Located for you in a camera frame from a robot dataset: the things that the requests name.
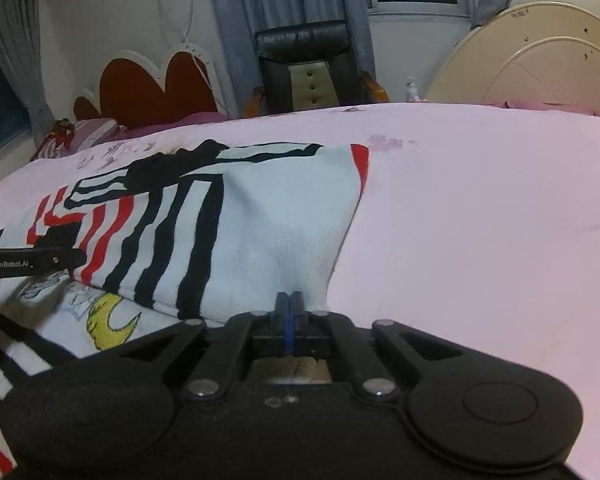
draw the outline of window frame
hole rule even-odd
[[[440,4],[433,2],[379,2],[378,0],[370,0],[369,15],[428,14],[431,16],[472,18],[477,6],[478,0],[458,0],[457,4]]]

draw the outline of round pivot cover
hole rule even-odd
[[[582,408],[567,386],[515,364],[467,365],[440,363],[408,397],[413,427],[437,451],[469,466],[510,470],[571,449]]]
[[[0,405],[0,427],[17,460],[93,472],[154,443],[173,409],[149,363],[111,358],[56,368],[15,387]]]

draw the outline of wooden armrest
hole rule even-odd
[[[384,88],[380,86],[380,83],[371,77],[371,74],[366,70],[360,72],[362,82],[365,84],[369,91],[373,95],[376,103],[390,103],[389,96],[387,95]]]
[[[244,117],[251,119],[252,117],[260,116],[260,106],[262,106],[262,99],[264,98],[264,87],[256,86],[253,89],[253,95],[244,109]]]

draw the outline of chair backrest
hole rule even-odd
[[[255,49],[269,113],[365,102],[344,20],[261,30]]]

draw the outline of white bottle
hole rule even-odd
[[[413,77],[407,78],[407,103],[419,103],[421,101],[418,96],[418,88]]]

